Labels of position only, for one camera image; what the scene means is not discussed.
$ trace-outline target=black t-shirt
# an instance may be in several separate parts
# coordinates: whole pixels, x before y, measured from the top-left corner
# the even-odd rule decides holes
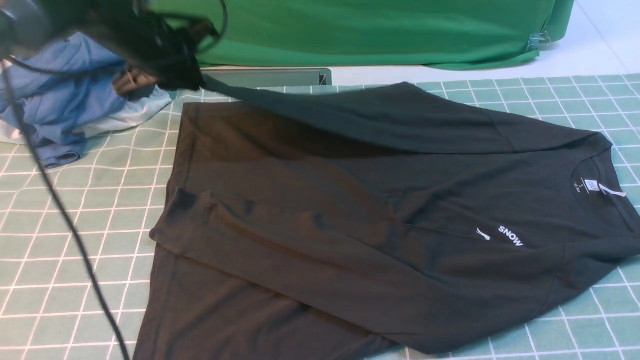
[[[448,352],[640,254],[600,133],[409,84],[216,86],[243,102],[184,107],[137,359]]]

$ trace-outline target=folded clothes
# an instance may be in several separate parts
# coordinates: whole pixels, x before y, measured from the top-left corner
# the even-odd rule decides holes
[[[75,78],[16,66],[7,70],[24,113],[27,135],[44,165],[51,168],[78,160],[84,153],[86,137],[74,130],[116,114],[127,104],[128,99],[118,96],[111,86],[115,74],[124,69],[124,60],[78,33],[23,61],[33,67],[63,72],[102,69]],[[4,86],[0,84],[0,118],[17,128]]]
[[[118,113],[78,127],[74,129],[74,133],[84,134],[85,138],[92,138],[109,131],[130,129],[149,121],[171,101],[168,92],[155,87],[150,96],[129,101]],[[24,139],[18,129],[0,118],[0,142],[23,144]]]

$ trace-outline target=white cloth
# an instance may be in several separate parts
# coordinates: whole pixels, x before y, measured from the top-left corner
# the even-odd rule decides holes
[[[171,103],[169,93],[156,86],[150,97],[138,101],[129,101],[122,111],[80,127],[74,132],[84,133],[84,137],[92,138],[108,131],[120,131],[139,126],[156,116]],[[0,142],[22,144],[24,140],[20,131],[0,119]]]

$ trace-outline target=cord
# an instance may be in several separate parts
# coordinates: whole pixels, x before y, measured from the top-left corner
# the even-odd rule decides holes
[[[113,314],[111,314],[111,311],[109,310],[109,306],[107,305],[107,302],[104,299],[104,295],[102,294],[102,290],[100,289],[100,284],[98,283],[98,279],[96,278],[95,273],[93,272],[93,265],[91,263],[91,260],[89,259],[89,255],[86,251],[86,248],[84,247],[82,238],[80,237],[80,234],[78,233],[73,221],[69,217],[69,214],[65,209],[65,206],[62,204],[62,201],[60,200],[58,193],[53,187],[51,178],[47,174],[47,171],[45,170],[44,165],[42,165],[42,162],[40,161],[40,157],[38,156],[38,153],[35,149],[35,146],[33,145],[31,138],[27,136],[28,129],[27,129],[26,123],[24,122],[24,114],[22,113],[22,109],[20,109],[20,106],[18,105],[18,102],[16,100],[15,92],[11,85],[9,72],[7,71],[8,67],[4,62],[2,61],[0,62],[2,63],[2,70],[3,70],[2,75],[4,78],[4,85],[6,88],[7,98],[9,100],[9,103],[11,105],[13,112],[15,113],[15,117],[18,123],[18,129],[20,130],[20,132],[22,133],[26,141],[27,147],[29,148],[29,152],[33,156],[34,160],[36,161],[36,166],[38,167],[38,171],[40,172],[40,175],[42,176],[42,179],[44,180],[44,183],[47,189],[49,190],[49,193],[51,194],[51,199],[58,207],[60,213],[62,214],[62,217],[67,223],[67,227],[73,234],[73,237],[76,241],[76,245],[78,246],[78,249],[80,250],[80,254],[82,255],[82,258],[84,260],[84,266],[86,267],[86,271],[89,273],[89,277],[91,278],[91,284],[93,285],[95,294],[98,296],[100,307],[102,308],[104,314],[107,316],[107,320],[109,320],[109,324],[111,324],[111,328],[113,329],[113,332],[115,333],[116,338],[118,339],[118,344],[120,345],[120,350],[122,351],[122,357],[124,358],[124,360],[130,360],[129,351],[127,350],[127,346],[124,343],[122,332],[120,332],[120,328],[118,327],[118,324],[116,323],[116,320],[113,317]]]
[[[220,2],[220,5],[222,6],[222,28],[220,29],[220,33],[213,40],[213,42],[211,44],[207,45],[203,49],[199,49],[196,52],[196,54],[202,54],[202,53],[206,53],[208,51],[211,51],[216,46],[218,46],[218,44],[220,44],[222,39],[227,34],[227,29],[229,27],[229,14],[228,14],[228,10],[227,10],[227,3],[225,2],[225,0],[219,0],[219,2]],[[171,19],[171,18],[180,19],[180,20],[195,20],[195,19],[197,19],[196,17],[192,17],[192,16],[189,16],[189,15],[180,15],[180,14],[174,14],[174,13],[165,13],[165,14],[157,13],[157,15],[159,15],[161,17],[166,17],[168,19]],[[185,59],[186,59],[185,56],[176,56],[174,58],[168,58],[168,59],[163,59],[163,60],[152,61],[150,63],[147,63],[146,65],[150,66],[150,67],[153,67],[153,66],[165,66],[165,65],[171,65],[173,63],[178,63],[180,61],[184,61]],[[107,67],[103,67],[103,68],[99,68],[99,69],[93,69],[93,70],[87,70],[87,71],[82,71],[82,72],[65,72],[65,71],[56,71],[56,70],[49,70],[49,69],[42,69],[42,68],[38,68],[38,67],[33,67],[33,66],[30,66],[27,63],[24,63],[23,61],[20,61],[20,60],[16,59],[14,56],[8,56],[5,60],[10,62],[11,64],[16,65],[18,67],[21,67],[21,68],[23,68],[25,70],[29,70],[31,72],[39,72],[41,74],[47,74],[47,75],[52,75],[52,76],[87,76],[87,75],[95,74],[96,72],[101,72],[104,69],[116,66],[116,65],[108,65]]]

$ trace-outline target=grid mat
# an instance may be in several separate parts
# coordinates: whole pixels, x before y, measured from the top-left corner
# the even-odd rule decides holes
[[[602,132],[616,146],[623,190],[640,205],[640,74],[417,85],[453,101]],[[273,90],[326,94],[362,88]],[[148,300],[154,252],[148,231],[163,210],[182,104],[198,101],[230,99],[182,92],[143,126],[92,139],[84,159],[51,171],[131,352]],[[76,246],[26,148],[0,144],[0,168],[0,359],[121,359]],[[640,258],[570,304],[512,331],[450,354],[399,348],[374,360],[443,358],[640,360]]]

